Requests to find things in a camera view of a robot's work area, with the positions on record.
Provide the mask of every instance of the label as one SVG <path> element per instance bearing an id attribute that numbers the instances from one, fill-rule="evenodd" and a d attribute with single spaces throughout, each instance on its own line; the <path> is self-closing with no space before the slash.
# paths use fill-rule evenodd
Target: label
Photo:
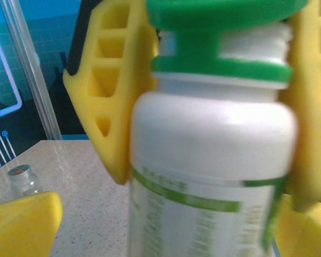
<path id="1" fill-rule="evenodd" d="M 175 174 L 132 167 L 129 257 L 270 256 L 285 177 L 196 182 Z"/>

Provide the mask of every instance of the bottle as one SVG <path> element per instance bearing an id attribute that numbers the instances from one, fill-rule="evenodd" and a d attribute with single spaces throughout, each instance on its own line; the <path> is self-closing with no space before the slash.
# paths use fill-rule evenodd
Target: bottle
<path id="1" fill-rule="evenodd" d="M 8 173 L 11 181 L 11 190 L 14 198 L 43 192 L 43 188 L 37 178 L 32 173 L 30 165 L 24 164 L 11 169 Z"/>

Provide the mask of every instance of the speckled countertop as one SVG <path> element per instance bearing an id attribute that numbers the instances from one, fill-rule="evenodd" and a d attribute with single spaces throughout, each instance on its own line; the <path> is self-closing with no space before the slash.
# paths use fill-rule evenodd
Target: speckled countertop
<path id="1" fill-rule="evenodd" d="M 128 187 L 113 182 L 89 141 L 41 141 L 1 167 L 0 202 L 11 197 L 8 170 L 24 163 L 62 199 L 50 256 L 126 256 Z"/>

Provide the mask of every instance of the bottle neck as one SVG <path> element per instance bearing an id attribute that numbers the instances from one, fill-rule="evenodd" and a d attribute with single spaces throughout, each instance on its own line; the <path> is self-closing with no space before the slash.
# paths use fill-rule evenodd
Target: bottle neck
<path id="1" fill-rule="evenodd" d="M 274 102 L 278 91 L 273 88 L 231 86 L 197 81 L 158 78 L 157 91 L 165 94 L 235 102 Z"/>

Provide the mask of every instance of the granite countertop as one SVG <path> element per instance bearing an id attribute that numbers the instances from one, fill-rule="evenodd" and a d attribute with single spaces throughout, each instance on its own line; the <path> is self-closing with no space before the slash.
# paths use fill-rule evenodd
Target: granite countertop
<path id="1" fill-rule="evenodd" d="M 7 172 L 24 163 L 62 199 L 51 257 L 126 256 L 128 187 L 115 184 L 89 141 L 41 141 L 1 167 L 0 202 L 11 199 Z"/>

